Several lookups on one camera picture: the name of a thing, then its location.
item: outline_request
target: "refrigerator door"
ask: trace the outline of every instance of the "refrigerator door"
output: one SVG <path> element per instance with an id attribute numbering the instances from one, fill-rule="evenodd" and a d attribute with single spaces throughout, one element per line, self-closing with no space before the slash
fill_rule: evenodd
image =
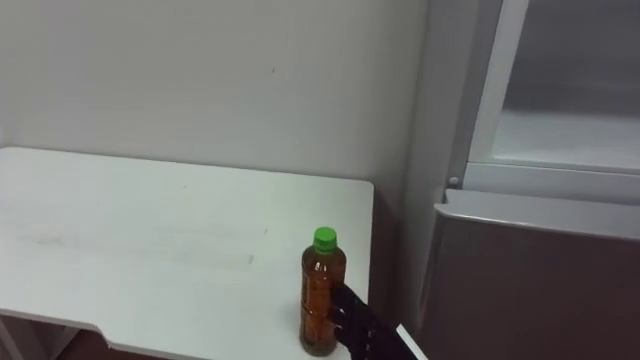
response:
<path id="1" fill-rule="evenodd" d="M 640 207 L 448 190 L 435 208 L 430 359 L 640 357 Z"/>

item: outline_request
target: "white wall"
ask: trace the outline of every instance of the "white wall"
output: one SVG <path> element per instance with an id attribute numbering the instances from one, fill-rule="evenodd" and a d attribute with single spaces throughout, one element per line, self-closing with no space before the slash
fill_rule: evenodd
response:
<path id="1" fill-rule="evenodd" d="M 399 209 L 425 0 L 0 0 L 2 145 L 370 179 Z"/>

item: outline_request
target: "white table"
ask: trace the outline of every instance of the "white table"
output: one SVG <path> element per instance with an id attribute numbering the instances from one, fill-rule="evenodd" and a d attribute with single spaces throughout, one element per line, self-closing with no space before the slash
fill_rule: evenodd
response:
<path id="1" fill-rule="evenodd" d="M 362 181 L 5 148 L 0 314 L 172 359 L 311 358 L 302 251 L 333 226 L 366 299 L 372 208 Z"/>

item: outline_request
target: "green bottle cap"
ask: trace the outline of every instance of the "green bottle cap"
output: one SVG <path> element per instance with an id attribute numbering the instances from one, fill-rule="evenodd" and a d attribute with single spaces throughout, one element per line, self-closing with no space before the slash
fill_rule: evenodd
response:
<path id="1" fill-rule="evenodd" d="M 338 235 L 330 227 L 316 229 L 313 236 L 313 248 L 318 254 L 331 254 L 338 247 Z"/>

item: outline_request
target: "plastic bottle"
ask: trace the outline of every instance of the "plastic bottle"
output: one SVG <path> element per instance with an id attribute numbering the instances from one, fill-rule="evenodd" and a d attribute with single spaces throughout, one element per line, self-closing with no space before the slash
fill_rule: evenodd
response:
<path id="1" fill-rule="evenodd" d="M 347 257 L 340 248 L 335 230 L 318 228 L 313 245 L 302 253 L 302 301 L 300 342 L 314 356 L 327 356 L 336 348 L 334 325 L 327 319 L 331 287 L 344 283 Z"/>

